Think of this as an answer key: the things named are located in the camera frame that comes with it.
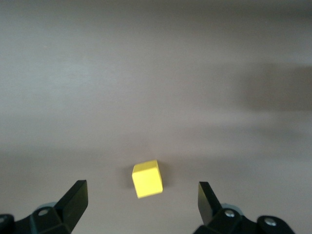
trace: yellow cube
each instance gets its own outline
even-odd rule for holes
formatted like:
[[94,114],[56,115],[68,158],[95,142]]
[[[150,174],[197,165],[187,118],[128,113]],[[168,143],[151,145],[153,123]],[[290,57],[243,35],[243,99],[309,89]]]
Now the yellow cube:
[[157,160],[136,164],[132,171],[132,180],[138,198],[162,192],[162,180]]

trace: gray table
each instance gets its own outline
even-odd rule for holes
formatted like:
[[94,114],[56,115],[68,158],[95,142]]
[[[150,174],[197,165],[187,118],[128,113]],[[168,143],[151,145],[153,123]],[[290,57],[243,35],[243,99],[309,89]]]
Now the gray table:
[[[74,234],[190,234],[201,180],[310,234],[311,5],[230,2],[1,1],[0,213],[86,179]],[[164,191],[137,199],[150,159]]]

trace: black plastic part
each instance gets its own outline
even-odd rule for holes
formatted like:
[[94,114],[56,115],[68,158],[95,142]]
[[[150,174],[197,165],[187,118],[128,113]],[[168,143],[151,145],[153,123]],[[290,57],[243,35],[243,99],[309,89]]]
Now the black plastic part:
[[54,206],[62,222],[70,231],[74,229],[88,206],[86,180],[78,180],[73,187]]
[[[199,183],[198,208],[204,226],[194,234],[294,234],[280,218],[261,216],[254,223],[234,209],[223,209],[208,182]],[[231,215],[226,215],[226,211],[232,211]],[[274,220],[274,225],[266,223],[266,218]]]
[[0,214],[0,234],[70,234],[87,206],[87,181],[78,180],[54,207],[40,208],[17,222]]
[[200,182],[198,185],[198,209],[204,225],[208,225],[213,216],[222,209],[208,182]]
[[[275,221],[276,226],[268,225],[265,222],[265,219],[269,218]],[[283,221],[282,219],[274,216],[261,216],[257,220],[258,225],[260,228],[268,234],[294,234],[293,230],[288,226],[288,224]]]
[[10,214],[0,214],[0,234],[7,234],[13,230],[14,217]]
[[[225,212],[232,211],[233,217],[228,217]],[[231,234],[237,229],[242,217],[240,214],[231,209],[221,209],[209,223],[209,229],[215,233]]]

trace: screw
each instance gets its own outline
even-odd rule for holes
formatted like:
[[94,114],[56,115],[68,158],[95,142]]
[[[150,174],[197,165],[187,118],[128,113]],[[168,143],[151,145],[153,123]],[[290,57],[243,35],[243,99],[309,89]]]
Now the screw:
[[5,221],[6,216],[3,216],[0,218],[0,223],[3,223]]
[[274,226],[274,227],[276,226],[276,222],[272,218],[265,218],[264,221],[265,221],[266,224],[268,224],[270,226]]
[[224,213],[225,213],[225,215],[226,215],[227,217],[230,217],[230,218],[235,217],[234,212],[231,211],[231,210],[226,210]]
[[46,215],[48,212],[49,212],[48,209],[44,209],[44,210],[40,211],[40,212],[38,213],[38,215],[39,215],[39,216],[43,216],[43,215]]

